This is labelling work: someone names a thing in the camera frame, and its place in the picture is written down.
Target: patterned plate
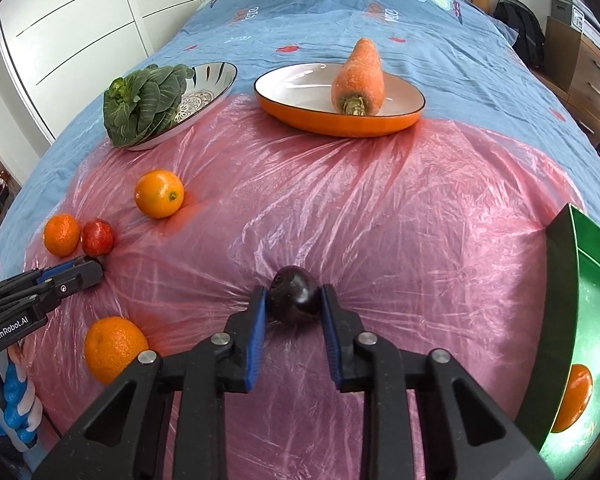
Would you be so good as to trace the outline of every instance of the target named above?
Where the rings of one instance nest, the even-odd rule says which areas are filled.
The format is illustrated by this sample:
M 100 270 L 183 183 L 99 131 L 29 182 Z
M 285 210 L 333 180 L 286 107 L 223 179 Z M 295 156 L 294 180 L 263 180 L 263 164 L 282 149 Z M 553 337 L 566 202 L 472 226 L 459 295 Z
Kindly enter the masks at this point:
M 150 150 L 165 140 L 188 131 L 200 117 L 222 102 L 237 75 L 236 66 L 224 61 L 193 67 L 193 77 L 187 79 L 187 89 L 182 95 L 182 102 L 176 114 L 177 124 L 127 149 L 132 152 Z

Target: triangular cutout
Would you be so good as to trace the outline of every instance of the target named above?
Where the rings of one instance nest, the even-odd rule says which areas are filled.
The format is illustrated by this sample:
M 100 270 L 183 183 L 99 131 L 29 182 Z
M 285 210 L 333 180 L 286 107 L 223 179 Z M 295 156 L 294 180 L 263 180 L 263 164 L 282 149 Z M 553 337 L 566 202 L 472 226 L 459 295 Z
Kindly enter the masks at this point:
M 116 447 L 120 444 L 135 392 L 135 383 L 125 384 L 116 397 L 86 428 L 84 437 L 109 447 Z
M 487 410 L 463 380 L 453 384 L 456 402 L 460 409 L 464 432 L 470 446 L 478 447 L 505 436 L 505 430 Z

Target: orange carrot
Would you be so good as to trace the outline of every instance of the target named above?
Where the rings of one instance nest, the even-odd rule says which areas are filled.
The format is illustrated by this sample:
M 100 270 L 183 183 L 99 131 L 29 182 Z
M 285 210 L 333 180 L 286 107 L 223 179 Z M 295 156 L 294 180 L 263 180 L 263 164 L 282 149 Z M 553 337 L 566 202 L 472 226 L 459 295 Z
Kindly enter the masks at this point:
M 331 103 L 346 115 L 376 115 L 384 103 L 382 63 L 374 42 L 361 38 L 331 84 Z

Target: silver bolt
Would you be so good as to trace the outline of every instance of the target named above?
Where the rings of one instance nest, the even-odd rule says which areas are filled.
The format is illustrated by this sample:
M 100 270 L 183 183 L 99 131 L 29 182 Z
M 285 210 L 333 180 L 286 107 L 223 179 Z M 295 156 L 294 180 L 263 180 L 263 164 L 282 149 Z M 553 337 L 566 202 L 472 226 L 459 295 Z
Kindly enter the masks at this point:
M 448 363 L 449 361 L 451 361 L 451 354 L 449 352 L 447 352 L 446 350 L 443 350 L 442 348 L 438 348 L 437 350 L 434 350 L 433 352 L 431 352 L 431 358 L 435 362 L 440 363 L 441 365 L 444 365 L 444 364 Z
M 218 346 L 228 345 L 229 341 L 231 341 L 231 336 L 228 335 L 227 332 L 218 332 L 217 334 L 213 334 L 211 336 L 211 342 L 214 345 L 218 345 Z
M 373 332 L 361 332 L 358 334 L 358 342 L 361 345 L 375 345 L 378 342 L 378 336 Z
M 158 354 L 153 350 L 144 350 L 138 354 L 138 361 L 143 365 L 150 365 L 158 358 Z

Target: nightstand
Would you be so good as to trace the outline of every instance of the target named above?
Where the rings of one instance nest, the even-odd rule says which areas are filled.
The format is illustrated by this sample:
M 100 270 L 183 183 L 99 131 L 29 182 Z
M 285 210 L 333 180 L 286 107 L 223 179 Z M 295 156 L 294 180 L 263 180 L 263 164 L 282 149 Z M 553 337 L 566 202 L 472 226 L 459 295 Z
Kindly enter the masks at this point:
M 600 143 L 600 49 L 582 33 L 549 17 L 544 76 L 594 146 Z

